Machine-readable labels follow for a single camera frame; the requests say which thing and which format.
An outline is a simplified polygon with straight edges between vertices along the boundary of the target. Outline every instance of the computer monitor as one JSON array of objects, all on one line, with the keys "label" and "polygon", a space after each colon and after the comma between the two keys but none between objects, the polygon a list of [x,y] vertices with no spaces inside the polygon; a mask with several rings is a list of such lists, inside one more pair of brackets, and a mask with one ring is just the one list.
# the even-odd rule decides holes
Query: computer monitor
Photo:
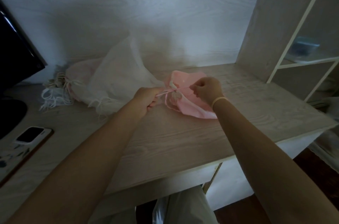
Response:
[{"label": "computer monitor", "polygon": [[6,89],[45,68],[35,48],[9,11],[0,2],[0,139],[25,116],[24,102],[4,96]]}]

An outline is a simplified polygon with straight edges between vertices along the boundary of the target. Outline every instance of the wooden desk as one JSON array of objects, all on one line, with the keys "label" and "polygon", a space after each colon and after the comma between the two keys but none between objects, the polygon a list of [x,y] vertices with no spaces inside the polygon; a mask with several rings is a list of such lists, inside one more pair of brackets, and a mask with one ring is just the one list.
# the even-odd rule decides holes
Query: wooden desk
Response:
[{"label": "wooden desk", "polygon": [[[235,64],[184,71],[203,71],[218,78],[225,96],[274,142],[311,135],[337,124],[276,84],[265,84]],[[158,72],[155,76],[163,79],[167,74]],[[50,127],[55,134],[0,189],[0,222],[104,123],[93,108],[82,103],[39,112],[41,89],[40,85],[31,85],[8,92],[26,102],[29,110],[24,120],[0,140],[0,148],[29,126]],[[233,155],[217,120],[184,116],[159,105],[139,124],[92,219],[207,182],[218,163]]]}]

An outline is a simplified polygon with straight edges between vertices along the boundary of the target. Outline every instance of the rubber band bracelet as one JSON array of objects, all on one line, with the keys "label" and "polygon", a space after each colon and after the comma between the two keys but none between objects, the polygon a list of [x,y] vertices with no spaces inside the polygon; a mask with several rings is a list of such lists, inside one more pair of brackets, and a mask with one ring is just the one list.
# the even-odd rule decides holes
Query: rubber band bracelet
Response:
[{"label": "rubber band bracelet", "polygon": [[218,97],[218,98],[215,98],[214,101],[212,102],[212,106],[211,106],[212,110],[213,110],[214,104],[215,104],[217,101],[219,101],[220,99],[225,99],[225,100],[228,101],[228,99],[227,99],[226,97]]}]

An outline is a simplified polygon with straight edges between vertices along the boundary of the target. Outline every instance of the hand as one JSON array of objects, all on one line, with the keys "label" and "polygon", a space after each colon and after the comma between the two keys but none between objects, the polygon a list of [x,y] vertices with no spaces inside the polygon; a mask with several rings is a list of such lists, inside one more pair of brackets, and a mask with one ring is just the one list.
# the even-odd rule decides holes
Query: hand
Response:
[{"label": "hand", "polygon": [[134,95],[132,101],[141,109],[142,116],[145,116],[147,111],[154,107],[158,101],[155,97],[159,92],[163,91],[163,87],[146,88],[141,87]]},{"label": "hand", "polygon": [[223,97],[221,85],[218,79],[214,77],[203,77],[189,87],[194,94],[209,106],[212,105],[214,99]]}]

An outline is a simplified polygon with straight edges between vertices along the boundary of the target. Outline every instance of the left hand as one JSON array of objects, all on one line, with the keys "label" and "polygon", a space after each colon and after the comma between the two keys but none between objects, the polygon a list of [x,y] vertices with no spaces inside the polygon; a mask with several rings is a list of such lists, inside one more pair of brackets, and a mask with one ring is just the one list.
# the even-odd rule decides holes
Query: left hand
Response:
[{"label": "left hand", "polygon": [[147,111],[156,105],[158,97],[155,96],[163,90],[163,87],[141,87],[135,93],[133,101],[136,102],[136,104],[141,108],[142,116],[146,115]]}]

